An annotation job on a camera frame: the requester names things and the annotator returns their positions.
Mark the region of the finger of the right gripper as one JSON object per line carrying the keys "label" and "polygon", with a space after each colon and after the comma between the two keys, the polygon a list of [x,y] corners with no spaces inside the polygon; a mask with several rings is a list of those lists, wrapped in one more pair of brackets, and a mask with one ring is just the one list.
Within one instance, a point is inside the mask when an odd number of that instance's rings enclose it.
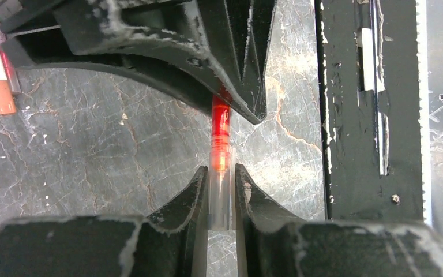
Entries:
{"label": "finger of the right gripper", "polygon": [[264,74],[276,1],[225,1],[230,45],[235,62],[231,92],[258,90]]}

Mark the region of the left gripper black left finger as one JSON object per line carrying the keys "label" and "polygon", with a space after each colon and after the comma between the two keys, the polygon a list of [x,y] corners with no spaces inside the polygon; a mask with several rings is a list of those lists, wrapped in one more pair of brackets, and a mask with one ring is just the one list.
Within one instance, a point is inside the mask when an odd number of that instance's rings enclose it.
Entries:
{"label": "left gripper black left finger", "polygon": [[0,225],[0,276],[205,276],[208,169],[148,216],[40,216]]}

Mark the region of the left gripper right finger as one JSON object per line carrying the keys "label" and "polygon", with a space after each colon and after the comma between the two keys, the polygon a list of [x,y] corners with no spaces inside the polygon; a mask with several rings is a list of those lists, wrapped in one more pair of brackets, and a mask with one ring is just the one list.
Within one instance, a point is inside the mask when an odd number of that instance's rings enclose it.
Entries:
{"label": "left gripper right finger", "polygon": [[306,221],[235,166],[239,276],[443,276],[443,240],[418,222]]}

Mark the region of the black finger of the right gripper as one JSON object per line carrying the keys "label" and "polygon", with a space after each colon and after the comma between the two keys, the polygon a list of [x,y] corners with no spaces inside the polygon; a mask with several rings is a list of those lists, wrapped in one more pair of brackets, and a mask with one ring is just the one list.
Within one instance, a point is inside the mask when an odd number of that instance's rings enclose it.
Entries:
{"label": "black finger of the right gripper", "polygon": [[0,1],[2,48],[21,69],[77,68],[129,78],[210,114],[214,95],[252,124],[258,90],[231,92],[225,1]]}

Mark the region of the dark red slim pen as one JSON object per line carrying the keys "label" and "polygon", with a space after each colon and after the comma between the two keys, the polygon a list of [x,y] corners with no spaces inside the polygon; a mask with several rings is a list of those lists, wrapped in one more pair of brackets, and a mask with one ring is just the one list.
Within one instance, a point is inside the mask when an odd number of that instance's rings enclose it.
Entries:
{"label": "dark red slim pen", "polygon": [[230,107],[217,96],[212,102],[211,166],[215,171],[228,169],[230,161]]}

